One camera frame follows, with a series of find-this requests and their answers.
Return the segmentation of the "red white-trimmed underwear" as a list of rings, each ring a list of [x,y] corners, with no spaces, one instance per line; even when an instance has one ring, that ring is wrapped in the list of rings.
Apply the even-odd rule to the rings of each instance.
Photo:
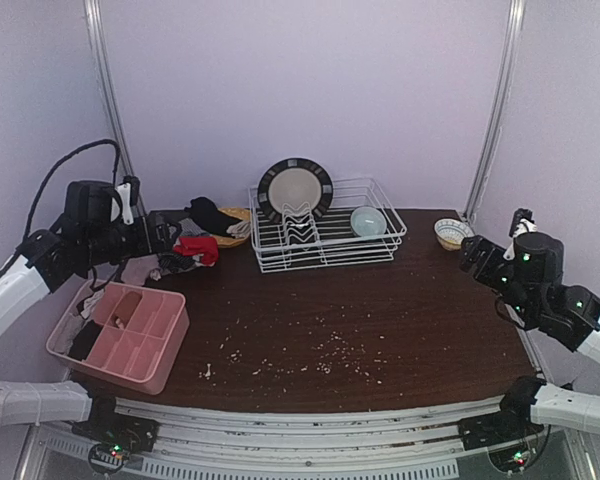
[[[212,236],[181,236],[173,251],[183,257],[193,257],[204,266],[213,266],[219,258],[218,244]]]

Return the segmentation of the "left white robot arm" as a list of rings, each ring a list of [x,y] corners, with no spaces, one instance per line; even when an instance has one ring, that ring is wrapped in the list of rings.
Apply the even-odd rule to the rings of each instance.
[[[79,180],[67,187],[63,213],[51,227],[25,226],[21,242],[0,269],[0,337],[27,310],[73,276],[85,278],[102,264],[169,252],[181,232],[159,211],[137,214],[140,181]],[[0,427],[52,421],[84,422],[96,397],[73,381],[0,381]]]

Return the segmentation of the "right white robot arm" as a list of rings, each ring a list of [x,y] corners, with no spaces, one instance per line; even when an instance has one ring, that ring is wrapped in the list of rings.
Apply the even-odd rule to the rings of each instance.
[[[529,209],[515,211],[503,248],[481,235],[461,242],[460,268],[496,296],[498,315],[523,331],[538,330],[600,365],[600,297],[563,282],[564,245],[538,229]],[[600,435],[600,396],[518,378],[500,408],[525,423]]]

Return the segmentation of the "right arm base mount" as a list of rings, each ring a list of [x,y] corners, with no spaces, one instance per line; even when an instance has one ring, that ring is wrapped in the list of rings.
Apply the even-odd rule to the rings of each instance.
[[[504,411],[461,419],[457,427],[465,451],[485,448],[492,466],[507,475],[533,466],[551,433],[551,428]]]

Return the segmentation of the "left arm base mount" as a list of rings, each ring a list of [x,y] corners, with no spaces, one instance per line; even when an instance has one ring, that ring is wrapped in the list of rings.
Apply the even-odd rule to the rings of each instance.
[[[87,463],[95,473],[104,476],[118,473],[132,456],[152,452],[158,430],[155,420],[126,416],[114,420],[109,427],[92,422],[71,423],[73,434],[94,441]]]

